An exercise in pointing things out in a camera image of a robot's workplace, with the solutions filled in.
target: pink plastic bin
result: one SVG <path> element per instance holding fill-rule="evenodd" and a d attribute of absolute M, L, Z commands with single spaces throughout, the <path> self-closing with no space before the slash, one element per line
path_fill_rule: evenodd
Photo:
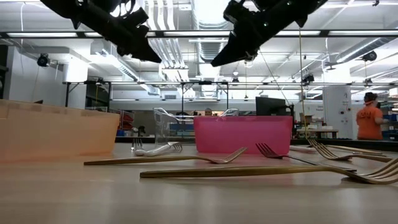
<path fill-rule="evenodd" d="M 198 152 L 260 154 L 256 143 L 266 143 L 280 155 L 289 153 L 291 116 L 195 117 L 193 120 Z"/>

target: person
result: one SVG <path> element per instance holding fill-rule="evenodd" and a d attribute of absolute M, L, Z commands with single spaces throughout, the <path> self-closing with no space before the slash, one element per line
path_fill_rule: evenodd
<path fill-rule="evenodd" d="M 383 119 L 382 111 L 377 108 L 377 94 L 369 92 L 364 97 L 365 107 L 356 114 L 358 140 L 381 140 L 380 125 L 389 122 Z"/>
<path fill-rule="evenodd" d="M 213 111 L 210 108 L 207 108 L 205 110 L 205 116 L 212 116 L 213 115 Z"/>

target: plastic bin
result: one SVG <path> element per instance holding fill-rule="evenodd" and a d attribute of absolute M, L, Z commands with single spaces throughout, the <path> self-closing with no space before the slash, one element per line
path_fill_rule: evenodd
<path fill-rule="evenodd" d="M 119 115 L 0 100 L 0 162 L 110 153 Z"/>
<path fill-rule="evenodd" d="M 275 153 L 289 153 L 291 116 L 195 117 L 198 152 L 232 153 L 248 147 L 245 153 L 261 154 L 256 143 L 266 143 Z"/>

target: ceiling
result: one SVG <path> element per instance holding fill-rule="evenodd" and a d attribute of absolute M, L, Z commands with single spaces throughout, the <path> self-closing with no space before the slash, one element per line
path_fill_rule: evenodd
<path fill-rule="evenodd" d="M 0 32 L 33 32 L 33 31 L 73 31 L 72 23 L 64 19 L 43 4 L 35 0 L 25 1 L 0 1 Z M 314 12 L 308 18 L 304 29 L 387 29 L 389 25 L 396 22 L 398 17 L 398 3 L 396 1 L 381 0 L 380 5 L 372 7 L 374 0 L 329 0 L 321 9 Z M 174 24 L 178 30 L 192 30 L 195 28 L 192 18 L 190 0 L 174 0 Z M 247 7 L 255 9 L 248 2 Z M 220 13 L 209 7 L 209 14 Z M 81 26 L 80 30 L 90 30 Z M 297 30 L 296 23 L 289 25 L 286 29 Z M 291 82 L 291 76 L 297 74 L 301 67 L 312 63 L 318 57 L 325 54 L 336 55 L 350 47 L 360 43 L 364 38 L 303 38 L 300 49 L 300 41 L 295 38 L 273 38 L 261 46 L 259 56 L 254 60 L 252 66 L 245 66 L 244 62 L 231 63 L 222 66 L 219 80 L 230 81 L 233 72 L 238 72 L 241 82 L 265 82 L 271 75 L 277 77 L 278 82 Z M 90 39 L 25 39 L 25 44 L 32 47 L 68 47 L 91 61 L 89 75 L 109 78 L 110 80 L 122 80 L 122 73 L 101 56 L 91 55 L 90 47 L 93 40 Z M 189 78 L 200 78 L 199 61 L 197 57 L 197 43 L 192 39 L 178 39 L 182 57 L 188 66 Z M 375 62 L 368 62 L 366 69 L 363 61 L 353 60 L 346 63 L 353 81 L 361 82 L 366 77 L 398 68 L 398 40 L 393 40 L 375 50 L 378 58 Z M 156 75 L 159 64 L 152 62 L 141 62 L 129 57 L 123 57 L 124 61 L 143 77 L 155 81 L 161 80 Z M 316 82 L 322 82 L 327 71 L 322 66 L 311 68 L 305 73 L 314 74 Z M 398 80 L 396 73 L 386 75 L 377 82 L 394 82 Z"/>

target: gold fork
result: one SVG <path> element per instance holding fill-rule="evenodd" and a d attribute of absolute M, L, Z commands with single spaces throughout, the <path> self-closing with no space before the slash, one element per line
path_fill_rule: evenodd
<path fill-rule="evenodd" d="M 254 175 L 296 174 L 304 172 L 334 172 L 368 184 L 393 184 L 398 182 L 398 159 L 370 174 L 355 174 L 337 167 L 328 166 L 287 166 L 287 167 L 221 167 L 207 169 L 162 170 L 141 172 L 141 178 L 176 177 L 237 177 Z"/>
<path fill-rule="evenodd" d="M 89 161 L 84 162 L 84 165 L 114 165 L 114 164 L 137 164 L 146 162 L 168 162 L 168 161 L 186 161 L 192 159 L 198 159 L 208 161 L 212 164 L 228 164 L 234 161 L 238 156 L 247 150 L 246 147 L 242 147 L 225 157 L 224 159 L 209 159 L 201 156 L 162 156 L 162 157 L 140 157 L 140 158 L 124 158 L 124 159 L 105 159 L 100 161 Z"/>
<path fill-rule="evenodd" d="M 314 147 L 319 152 L 319 154 L 321 154 L 321 156 L 323 156 L 324 158 L 329 159 L 329 160 L 347 161 L 354 157 L 362 158 L 362 159 L 371 159 L 371 160 L 379 161 L 379 162 L 389 162 L 392 160 L 392 158 L 390 158 L 390 157 L 370 156 L 370 155 L 363 155 L 363 154 L 353 154 L 353 155 L 348 155 L 348 156 L 336 156 L 324 144 L 317 143 L 316 140 L 313 140 L 313 139 L 308 139 L 308 142 L 311 144 L 312 147 Z"/>

